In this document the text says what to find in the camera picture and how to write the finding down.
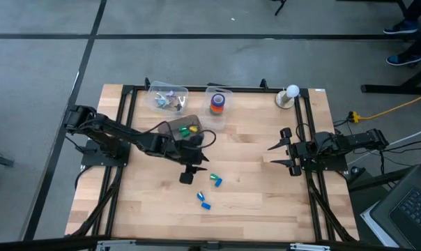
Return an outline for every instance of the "small block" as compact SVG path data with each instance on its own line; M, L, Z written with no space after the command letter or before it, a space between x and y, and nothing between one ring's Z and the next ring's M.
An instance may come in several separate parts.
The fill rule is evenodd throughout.
M210 179L216 181L219 179L219 177L217 176L217 174L210 174Z
M204 195L203 195L203 192L199 192L199 193L197 193L197 197L198 197L198 199L199 199L199 200L204 201Z
M183 137L187 137L187 136L189 136L190 131L189 130L184 130L183 132L181 132L181 134L182 134Z
M196 127L196 126L191 126L191 127L189 127L189 130L190 130L191 132L198 132L198 127Z
M218 179L217 182L215 183L215 186L218 188L220 186L220 184L222 183L222 179Z
M210 210L211 209L211 205L209 205L209 204L207 204L207 203L201 203L201 207L204 207L205 209L207 209L207 210Z

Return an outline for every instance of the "shoe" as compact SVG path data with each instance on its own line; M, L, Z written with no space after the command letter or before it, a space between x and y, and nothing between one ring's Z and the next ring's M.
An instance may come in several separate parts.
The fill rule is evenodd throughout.
M389 56L386 61L391 66L404 66L410 63L420 62L421 55L410 55L401 53L399 55Z
M415 33L418 31L418 21L402 20L392 28L384 29L384 33L388 35Z

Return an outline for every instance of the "wooden table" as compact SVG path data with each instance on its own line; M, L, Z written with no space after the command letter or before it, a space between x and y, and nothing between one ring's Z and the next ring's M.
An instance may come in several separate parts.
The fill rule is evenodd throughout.
M98 112L116 118L122 85L106 84ZM144 105L145 91L138 91L133 128L146 130L163 120L164 114ZM316 131L333 131L324 90L310 89ZM198 114L203 92L189 92L184 115ZM210 162L201 166L192 185L179 183L184 166L145 155L132 146L118 197L112 237L219 241L314 241L314 230L304 174L291 177L288 169L271 160L287 158L286 147L267 151L278 143L279 130L297 126L296 111L280 109L273 93L234 93L227 126L217 131L217 141L204 149ZM301 100L303 114L305 106ZM223 178L219 188L209 174ZM78 229L98 202L104 167L93 167L80 178L66 233ZM330 207L350 235L358 238L345 180L325 172ZM202 191L212 208L200 207ZM108 209L102 214L104 233ZM319 209L323 236L324 217Z

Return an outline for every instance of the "green block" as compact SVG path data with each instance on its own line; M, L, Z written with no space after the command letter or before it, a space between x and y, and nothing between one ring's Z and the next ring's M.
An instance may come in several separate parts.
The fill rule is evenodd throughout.
M190 131L189 130L184 130L183 132L181 132L181 134L182 134L183 137L187 137L187 136L189 136Z
M217 176L217 174L210 174L210 179L213 181L218 180L220 177Z

